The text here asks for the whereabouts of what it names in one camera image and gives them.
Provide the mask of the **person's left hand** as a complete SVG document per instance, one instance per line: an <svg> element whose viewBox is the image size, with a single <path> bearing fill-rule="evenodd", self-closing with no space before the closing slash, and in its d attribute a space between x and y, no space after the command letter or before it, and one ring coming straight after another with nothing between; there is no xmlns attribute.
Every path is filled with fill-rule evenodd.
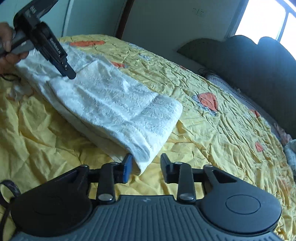
<svg viewBox="0 0 296 241"><path fill-rule="evenodd" d="M13 30L6 22L1 22L1 43L4 49L8 54L4 57L1 57L1 74L12 73L15 65L21 60L26 59L29 55L29 52L23 52L21 54L13 54L11 51Z"/></svg>

